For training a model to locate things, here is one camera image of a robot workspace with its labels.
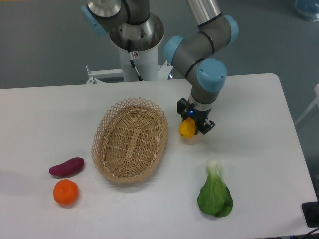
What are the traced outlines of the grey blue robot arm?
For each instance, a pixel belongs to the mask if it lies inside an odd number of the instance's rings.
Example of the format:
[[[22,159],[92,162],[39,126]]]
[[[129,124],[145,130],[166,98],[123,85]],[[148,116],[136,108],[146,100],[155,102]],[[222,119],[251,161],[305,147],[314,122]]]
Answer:
[[[237,38],[239,27],[215,0],[190,0],[188,5],[198,33],[190,39],[172,37],[163,55],[192,86],[189,97],[177,102],[177,112],[183,120],[194,121],[196,133],[206,134],[215,126],[208,115],[227,77],[225,65],[212,55]],[[108,34],[118,48],[124,81],[158,79],[158,45],[164,26],[150,12],[149,1],[89,0],[81,12],[96,34]]]

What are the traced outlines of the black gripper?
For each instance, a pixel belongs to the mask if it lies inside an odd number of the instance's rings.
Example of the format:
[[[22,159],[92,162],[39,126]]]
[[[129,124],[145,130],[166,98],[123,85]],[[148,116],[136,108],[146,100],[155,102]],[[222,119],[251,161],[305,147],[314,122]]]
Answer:
[[[185,98],[181,98],[177,102],[177,113],[181,116],[182,120],[186,120],[188,117],[195,121],[196,132],[195,135],[201,133],[202,135],[210,132],[214,127],[215,123],[211,120],[207,121],[208,115],[211,109],[198,110],[195,108],[194,103],[190,103]]]

